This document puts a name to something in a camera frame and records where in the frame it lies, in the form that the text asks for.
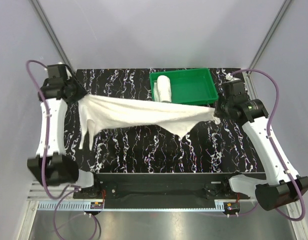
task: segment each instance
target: white wall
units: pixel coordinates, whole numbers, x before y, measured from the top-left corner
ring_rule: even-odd
[[[247,67],[284,0],[41,0],[74,68]]]
[[[273,129],[290,162],[308,176],[308,0],[293,2],[255,68],[270,74],[279,85]],[[258,98],[271,111],[274,87],[262,76],[252,77]],[[308,219],[308,192],[304,197]]]
[[[28,0],[0,0],[0,240],[15,240],[32,175],[41,126],[40,102],[26,72],[28,59],[60,58]],[[45,71],[32,66],[43,82]]]

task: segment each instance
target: plastic tray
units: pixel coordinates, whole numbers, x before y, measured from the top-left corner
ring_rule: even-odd
[[[161,75],[170,79],[172,103],[174,104],[206,105],[213,104],[219,98],[210,70],[194,68],[151,73],[149,80],[154,101],[154,83]]]

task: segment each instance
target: white cloth roll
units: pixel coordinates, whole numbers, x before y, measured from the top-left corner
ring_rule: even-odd
[[[171,81],[167,76],[161,75],[157,78],[157,93],[159,102],[171,103],[172,92],[171,92]]]

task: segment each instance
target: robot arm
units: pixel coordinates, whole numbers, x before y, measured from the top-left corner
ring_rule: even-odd
[[[216,117],[235,120],[242,127],[253,143],[266,174],[266,180],[242,174],[232,176],[228,180],[231,190],[256,198],[261,207],[268,211],[297,201],[296,190],[268,138],[269,115],[263,103],[258,99],[250,100],[244,82],[238,78],[223,83],[222,87],[224,96],[219,93]],[[270,131],[270,137],[303,195],[308,190],[308,177],[299,176],[284,154],[272,128]]]
[[[45,178],[48,186],[73,184],[88,192],[101,192],[96,174],[79,169],[78,164],[66,156],[64,147],[64,120],[68,105],[83,98],[87,92],[65,64],[47,66],[48,78],[41,90],[49,106],[49,132],[46,107],[41,102],[42,125],[35,158],[27,160],[27,167],[42,184],[42,160],[47,148]],[[46,134],[49,134],[45,146]]]

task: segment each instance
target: marble surface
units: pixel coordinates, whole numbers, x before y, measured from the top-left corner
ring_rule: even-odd
[[[79,69],[77,78],[94,95],[152,100],[150,73],[175,69]],[[227,73],[236,68],[211,68],[218,92]],[[263,172],[261,161],[236,123],[198,123],[180,139],[157,126],[106,129],[94,138],[92,151],[85,138],[79,149],[78,105],[69,106],[64,127],[66,153],[85,171],[97,173],[219,173]]]

